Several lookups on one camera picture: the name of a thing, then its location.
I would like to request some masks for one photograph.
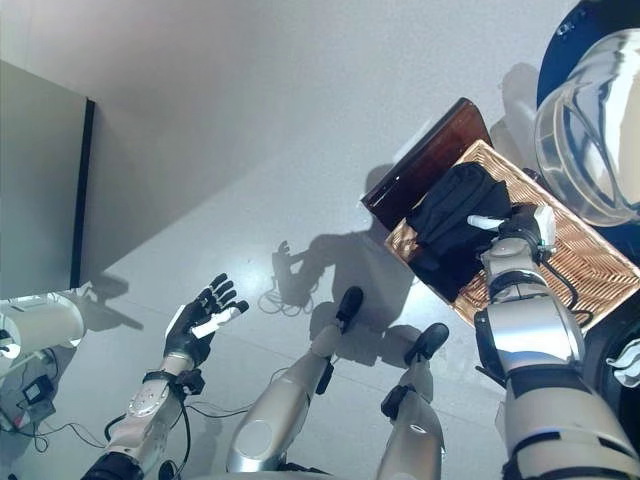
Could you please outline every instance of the black cable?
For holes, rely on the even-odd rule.
[[[187,415],[187,407],[185,407],[184,402],[180,403],[180,408],[182,409],[182,416],[184,417],[184,430],[187,434],[187,450],[184,452],[184,458],[182,459],[180,467],[178,467],[178,470],[173,474],[171,480],[178,480],[180,478],[180,474],[182,470],[184,470],[184,466],[187,464],[189,454],[191,453],[191,426],[189,425],[189,415]]]
[[[124,420],[124,417],[126,417],[126,414],[122,414],[119,417],[114,418],[113,420],[111,420],[109,423],[107,423],[107,425],[104,427],[104,438],[107,439],[107,442],[111,441],[111,427],[113,427],[116,423]]]
[[[58,374],[60,373],[60,366],[58,365],[58,357],[56,356],[56,352],[53,351],[53,348],[47,348],[46,350],[48,350],[49,353],[51,353],[51,356],[53,357],[53,364],[56,366],[56,373],[53,375],[53,377],[51,377],[51,381],[53,381],[56,378],[58,378]]]
[[[560,280],[564,284],[564,286],[567,287],[569,289],[569,291],[571,292],[571,301],[569,302],[569,305],[567,305],[567,308],[569,309],[569,311],[571,313],[573,313],[574,315],[586,315],[587,316],[586,321],[578,322],[578,325],[584,325],[586,323],[591,322],[591,320],[593,320],[593,312],[592,311],[590,311],[590,310],[574,310],[575,306],[578,304],[578,301],[580,300],[580,296],[578,294],[578,290],[576,290],[576,287],[573,286],[573,284],[569,281],[569,279],[567,277],[565,277],[558,270],[553,268],[548,261],[543,260],[542,264],[558,280]]]
[[[551,264],[546,261],[543,260],[542,264],[546,267],[547,270],[549,270],[558,280],[560,280],[565,287],[567,287],[569,289],[569,291],[571,292],[571,301],[569,302],[569,305],[567,305],[567,308],[569,310],[573,310],[573,308],[578,304],[578,291],[576,290],[576,287],[573,286],[573,284],[569,281],[569,279],[567,277],[565,277],[564,275],[562,275],[558,270],[556,270],[554,267],[551,266]]]
[[[38,432],[37,427],[34,424],[34,426],[33,426],[33,434],[21,432],[19,430],[16,430],[14,432],[9,432],[9,433],[17,433],[18,435],[22,435],[23,437],[33,438],[34,447],[35,447],[35,449],[36,449],[36,451],[38,453],[44,453],[49,448],[49,440],[46,438],[47,436],[52,435],[54,433],[58,433],[61,430],[64,430],[65,428],[71,428],[71,430],[73,430],[73,433],[75,433],[76,436],[80,440],[82,440],[84,443],[86,443],[87,445],[89,445],[89,446],[91,446],[93,448],[99,448],[99,449],[103,449],[104,448],[104,445],[99,445],[98,443],[93,443],[90,440],[87,440],[85,437],[83,437],[82,434],[78,431],[77,427],[85,428],[83,425],[81,425],[79,423],[69,422],[69,423],[65,423],[61,427],[54,428],[53,430],[51,430],[49,432]],[[38,440],[44,442],[44,447],[43,448],[39,448],[38,447],[38,443],[37,443]]]
[[[225,413],[223,415],[212,415],[210,413],[205,413],[202,410],[197,409],[193,405],[186,405],[186,408],[190,408],[194,412],[197,412],[203,417],[207,417],[207,418],[229,418],[229,417],[234,417],[236,415],[240,415],[241,413],[247,413],[249,411],[249,409],[246,409],[246,410],[238,410],[237,412],[233,412],[233,413]]]
[[[591,320],[593,320],[593,312],[591,312],[590,310],[572,310],[572,312],[574,315],[586,315],[587,316],[587,320],[584,323],[589,323],[591,322]]]

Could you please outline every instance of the wicker tray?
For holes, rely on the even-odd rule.
[[[462,162],[477,162],[493,178],[504,180],[512,203],[547,204],[553,208],[557,253],[550,263],[576,287],[580,296],[576,309],[593,312],[589,323],[585,323],[586,317],[577,318],[583,331],[593,327],[640,289],[640,269],[485,142],[479,140],[469,147],[456,164]],[[406,264],[420,252],[415,236],[416,233],[403,220],[387,238],[387,247]],[[568,304],[571,295],[567,288],[545,268],[541,271],[553,291],[565,305]],[[460,291],[451,306],[473,325],[474,314],[482,310],[488,301],[484,272],[480,272]]]

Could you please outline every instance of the gray floor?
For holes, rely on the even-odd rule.
[[[452,332],[432,362],[443,476],[497,478],[501,395],[473,370],[473,331],[397,268],[359,198],[369,172],[458,97],[494,125],[502,79],[539,66],[571,3],[3,0],[2,58],[98,104],[84,249],[98,295],[83,301],[90,331],[49,424],[99,435],[157,363],[177,305],[217,272],[253,307],[216,337],[205,365],[204,399],[227,409],[299,356],[331,310],[323,302],[358,283],[369,305],[360,333],[290,459],[372,478],[390,432],[379,403],[401,370],[366,327],[439,320]],[[314,315],[263,297],[283,240],[323,271]],[[237,422],[194,416],[185,478],[221,471]],[[177,427],[168,456],[182,457],[183,438]],[[68,431],[50,440],[41,455],[0,436],[0,473],[79,478],[98,454]]]

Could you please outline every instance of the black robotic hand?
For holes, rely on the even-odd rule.
[[[195,366],[204,362],[215,331],[249,309],[246,301],[235,301],[236,296],[233,282],[222,273],[192,302],[180,306],[167,329],[164,355],[186,353]]]

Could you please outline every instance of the black cloth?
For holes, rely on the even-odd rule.
[[[506,218],[511,212],[504,182],[496,182],[478,163],[451,168],[407,216],[423,251],[409,266],[424,283],[454,301],[482,268],[478,252],[495,232],[467,223],[469,215]]]

